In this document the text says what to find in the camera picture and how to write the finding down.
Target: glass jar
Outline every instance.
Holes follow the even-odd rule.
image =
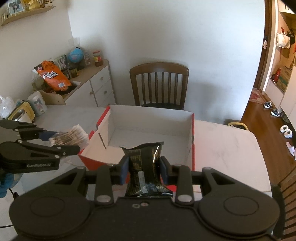
[[[94,51],[93,52],[94,56],[94,63],[97,67],[102,66],[104,64],[103,58],[101,57],[101,51]]]

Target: wooden floor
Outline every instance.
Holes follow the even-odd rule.
[[[242,123],[256,136],[272,184],[278,184],[296,167],[296,161],[286,147],[286,139],[279,131],[284,124],[281,118],[271,116],[270,109],[263,105],[248,102]]]

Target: blue glove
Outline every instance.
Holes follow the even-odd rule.
[[[11,187],[14,181],[14,175],[6,173],[0,178],[0,198],[4,198],[7,194],[8,188]]]

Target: white table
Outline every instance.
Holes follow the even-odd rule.
[[[95,130],[104,108],[49,106],[48,111],[36,121],[39,127],[49,131],[65,131],[74,125],[88,133]],[[271,187],[265,162],[255,136],[245,130],[204,121],[195,121],[195,170],[212,167],[261,192],[271,195]],[[83,165],[78,156],[61,161],[59,170],[24,174],[12,189],[23,194],[59,175]],[[200,188],[195,187],[195,196],[201,198]],[[8,209],[13,201],[7,194],[0,199],[0,226],[11,224]],[[0,240],[8,241],[16,235],[13,227],[0,229]]]

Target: cardboard box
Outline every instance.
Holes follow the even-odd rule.
[[[292,74],[292,69],[284,66],[282,69],[281,69],[281,73],[279,75],[279,80],[278,80],[278,83],[277,83],[277,86],[283,91],[285,92],[286,91],[286,88],[287,88],[287,85],[290,81],[290,77],[291,77],[291,74]]]
[[[89,145],[79,157],[89,170],[104,164],[118,164],[124,156],[120,148],[149,142],[164,142],[161,156],[170,164],[195,170],[194,114],[139,106],[109,106],[90,134]]]

